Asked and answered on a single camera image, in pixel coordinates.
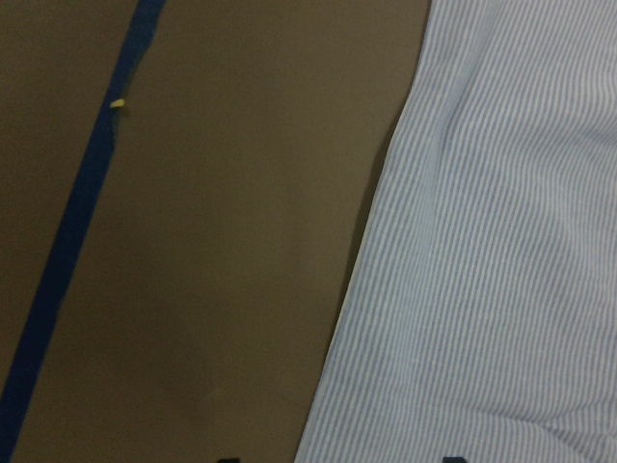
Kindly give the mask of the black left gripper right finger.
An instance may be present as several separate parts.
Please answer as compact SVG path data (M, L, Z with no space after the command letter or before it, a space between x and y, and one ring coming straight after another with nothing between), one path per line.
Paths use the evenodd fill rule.
M446 455L442 458L442 463L468 463L468 460L462 455Z

